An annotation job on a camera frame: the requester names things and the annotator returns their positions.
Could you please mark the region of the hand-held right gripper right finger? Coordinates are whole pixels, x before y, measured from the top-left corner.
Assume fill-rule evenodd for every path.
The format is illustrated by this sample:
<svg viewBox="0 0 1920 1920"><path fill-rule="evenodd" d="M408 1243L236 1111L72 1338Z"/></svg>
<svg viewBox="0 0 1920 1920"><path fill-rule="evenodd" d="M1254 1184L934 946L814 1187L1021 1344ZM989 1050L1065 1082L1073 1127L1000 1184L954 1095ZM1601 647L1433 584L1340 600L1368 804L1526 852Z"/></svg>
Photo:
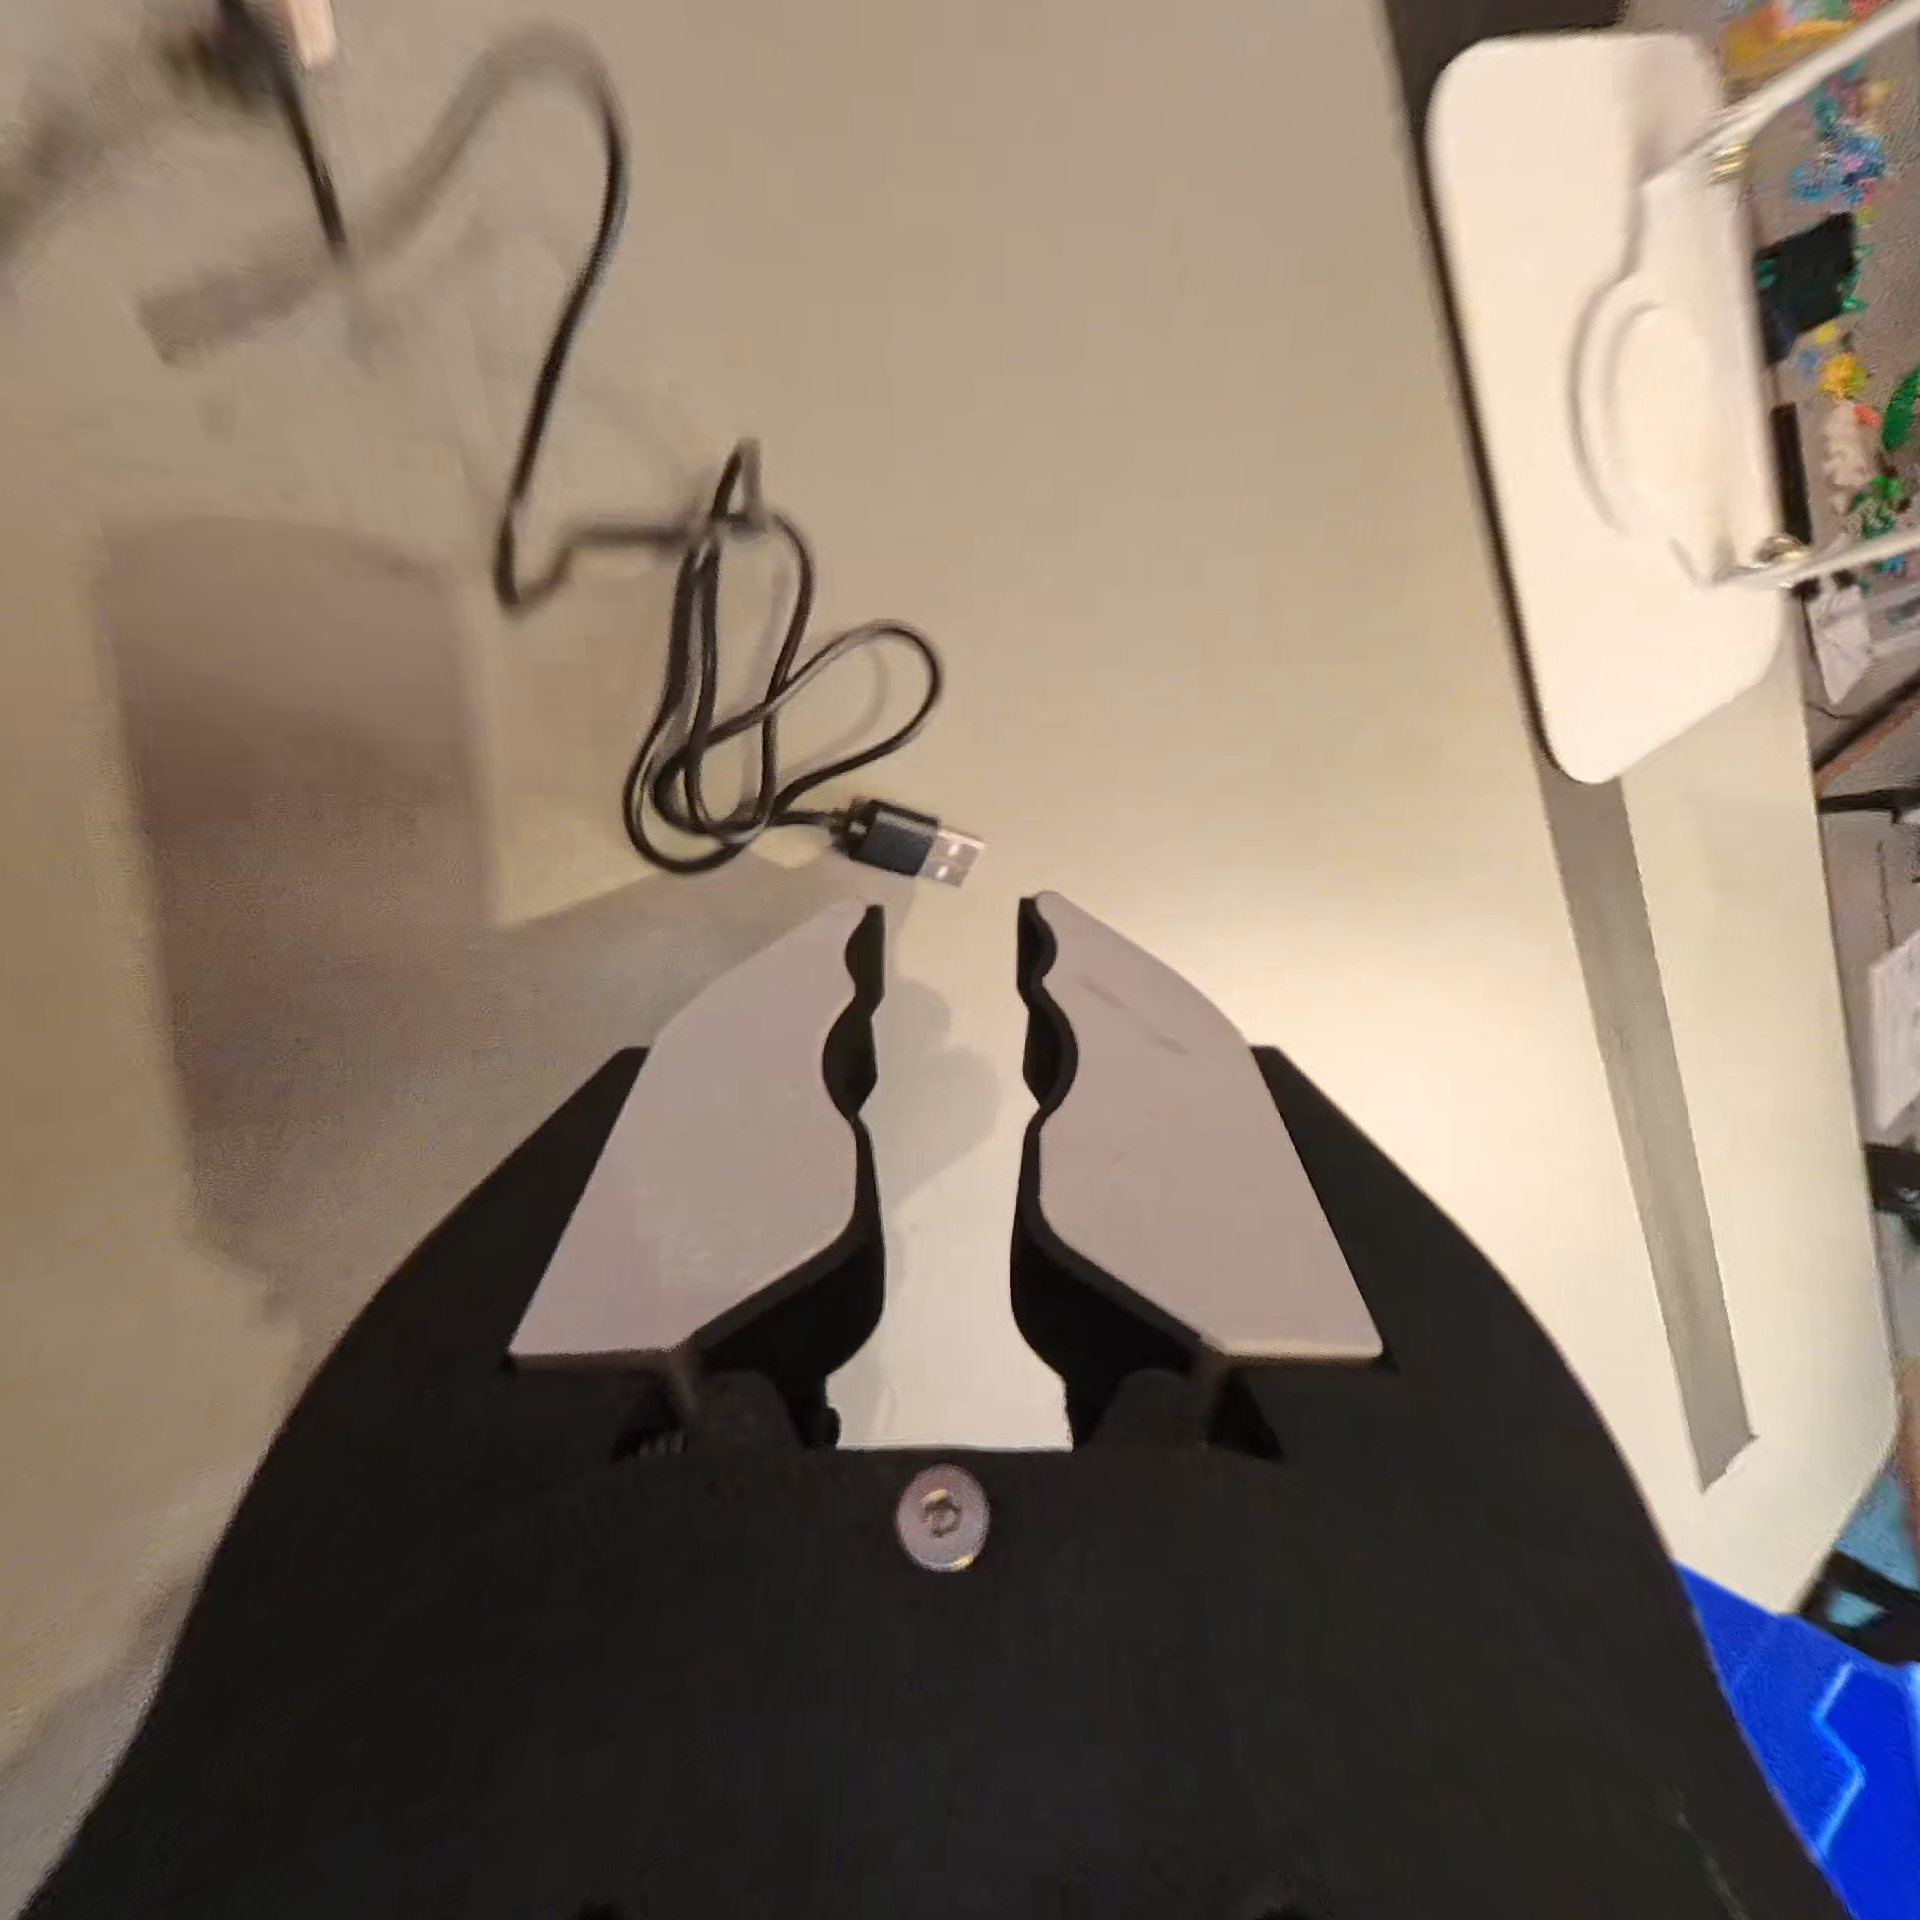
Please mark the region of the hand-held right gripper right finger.
<svg viewBox="0 0 1920 1920"><path fill-rule="evenodd" d="M1017 909L1034 1099L1013 1309L1071 1420L1129 1377L1368 1367L1384 1339L1252 1044L1175 968L1061 895Z"/></svg>

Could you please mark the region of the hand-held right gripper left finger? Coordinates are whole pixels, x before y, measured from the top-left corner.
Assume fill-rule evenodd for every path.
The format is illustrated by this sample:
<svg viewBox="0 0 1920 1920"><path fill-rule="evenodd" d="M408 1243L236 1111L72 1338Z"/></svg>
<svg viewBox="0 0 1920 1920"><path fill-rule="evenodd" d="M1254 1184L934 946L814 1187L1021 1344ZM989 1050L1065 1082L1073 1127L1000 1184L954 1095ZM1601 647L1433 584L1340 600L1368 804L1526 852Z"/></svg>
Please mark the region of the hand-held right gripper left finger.
<svg viewBox="0 0 1920 1920"><path fill-rule="evenodd" d="M801 1420L876 1331L881 913L832 904L719 973L644 1051L506 1348L687 1399L759 1375Z"/></svg>

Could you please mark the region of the blue plastic bin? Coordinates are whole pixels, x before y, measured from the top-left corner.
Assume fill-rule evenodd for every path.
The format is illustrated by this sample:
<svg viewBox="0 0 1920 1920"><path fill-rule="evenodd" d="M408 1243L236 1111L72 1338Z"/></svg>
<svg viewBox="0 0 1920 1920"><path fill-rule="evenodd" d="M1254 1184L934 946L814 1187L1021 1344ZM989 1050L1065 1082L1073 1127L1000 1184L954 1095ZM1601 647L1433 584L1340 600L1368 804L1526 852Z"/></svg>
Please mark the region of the blue plastic bin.
<svg viewBox="0 0 1920 1920"><path fill-rule="evenodd" d="M1743 1739L1846 1914L1916 1919L1916 1665L1678 1576Z"/></svg>

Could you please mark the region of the white stand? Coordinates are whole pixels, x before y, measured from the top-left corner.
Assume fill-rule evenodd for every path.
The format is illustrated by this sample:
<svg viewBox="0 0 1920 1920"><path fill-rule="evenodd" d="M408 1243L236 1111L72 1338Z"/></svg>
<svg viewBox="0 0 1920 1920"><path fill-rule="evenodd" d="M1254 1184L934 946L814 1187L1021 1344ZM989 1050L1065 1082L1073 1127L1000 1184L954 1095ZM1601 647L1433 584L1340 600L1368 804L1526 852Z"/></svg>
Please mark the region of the white stand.
<svg viewBox="0 0 1920 1920"><path fill-rule="evenodd" d="M1888 4L1733 108L1672 32L1486 40L1433 88L1436 225L1526 683L1575 783L1757 687L1789 587L1916 549L1781 529L1740 188L1777 115L1916 15Z"/></svg>

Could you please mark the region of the scattered colourful toy bricks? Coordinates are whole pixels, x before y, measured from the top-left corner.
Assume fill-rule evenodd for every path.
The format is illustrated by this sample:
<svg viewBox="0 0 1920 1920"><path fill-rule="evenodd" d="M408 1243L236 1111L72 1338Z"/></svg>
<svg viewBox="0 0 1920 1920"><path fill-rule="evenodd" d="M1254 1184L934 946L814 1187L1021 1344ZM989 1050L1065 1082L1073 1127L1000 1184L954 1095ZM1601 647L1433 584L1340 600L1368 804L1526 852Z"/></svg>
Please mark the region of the scattered colourful toy bricks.
<svg viewBox="0 0 1920 1920"><path fill-rule="evenodd" d="M1789 80L1743 173L1788 535L1830 549L1916 527L1918 29L1830 75L1815 56L1892 4L1722 4L1735 104Z"/></svg>

